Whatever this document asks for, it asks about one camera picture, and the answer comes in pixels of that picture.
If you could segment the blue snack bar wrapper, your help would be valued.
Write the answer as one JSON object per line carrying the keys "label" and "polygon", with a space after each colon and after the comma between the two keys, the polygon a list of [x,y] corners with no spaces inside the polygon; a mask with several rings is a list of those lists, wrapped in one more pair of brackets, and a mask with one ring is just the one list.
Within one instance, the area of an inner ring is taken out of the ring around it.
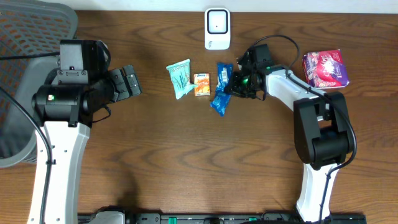
{"label": "blue snack bar wrapper", "polygon": [[217,63],[217,86],[215,97],[210,106],[220,115],[224,116],[231,95],[225,92],[225,88],[232,76],[233,65],[231,63]]}

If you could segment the orange tissue pack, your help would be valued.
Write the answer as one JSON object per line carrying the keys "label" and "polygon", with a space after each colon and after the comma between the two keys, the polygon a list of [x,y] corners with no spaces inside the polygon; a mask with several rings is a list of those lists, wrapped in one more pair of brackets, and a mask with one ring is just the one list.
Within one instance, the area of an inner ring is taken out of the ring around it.
{"label": "orange tissue pack", "polygon": [[194,74],[195,96],[210,96],[210,74],[197,73]]}

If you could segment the teal wet wipes pack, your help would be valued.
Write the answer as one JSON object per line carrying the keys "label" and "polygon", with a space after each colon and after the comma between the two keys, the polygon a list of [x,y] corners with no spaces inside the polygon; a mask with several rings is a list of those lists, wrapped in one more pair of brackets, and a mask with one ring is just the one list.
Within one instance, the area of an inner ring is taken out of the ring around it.
{"label": "teal wet wipes pack", "polygon": [[177,100],[197,87],[196,84],[192,84],[190,81],[190,59],[168,65],[166,69],[169,71]]}

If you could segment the purple snack package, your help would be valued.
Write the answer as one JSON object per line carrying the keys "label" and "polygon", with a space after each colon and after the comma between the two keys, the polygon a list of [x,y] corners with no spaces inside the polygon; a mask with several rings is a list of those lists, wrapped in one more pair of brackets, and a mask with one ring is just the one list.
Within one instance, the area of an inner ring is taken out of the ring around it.
{"label": "purple snack package", "polygon": [[303,56],[307,83],[317,89],[344,88],[348,73],[340,49],[308,52]]}

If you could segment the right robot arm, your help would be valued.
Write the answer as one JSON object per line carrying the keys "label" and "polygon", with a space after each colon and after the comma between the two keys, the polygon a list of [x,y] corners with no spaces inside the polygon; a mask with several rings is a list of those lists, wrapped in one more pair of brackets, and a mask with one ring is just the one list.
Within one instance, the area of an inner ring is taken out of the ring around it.
{"label": "right robot arm", "polygon": [[292,110],[295,150],[303,162],[295,209],[305,223],[325,222],[337,172],[357,150],[344,96],[312,88],[285,65],[242,68],[232,73],[225,90],[241,98],[255,98],[263,91]]}

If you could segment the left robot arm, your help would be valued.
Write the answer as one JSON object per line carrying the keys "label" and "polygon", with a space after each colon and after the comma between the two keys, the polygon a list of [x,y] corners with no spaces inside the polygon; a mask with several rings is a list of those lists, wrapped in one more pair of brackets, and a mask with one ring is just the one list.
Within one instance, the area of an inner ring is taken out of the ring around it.
{"label": "left robot arm", "polygon": [[63,84],[51,69],[32,98],[38,128],[29,223],[77,223],[81,163],[93,115],[110,103],[140,95],[132,65],[102,73],[94,83]]}

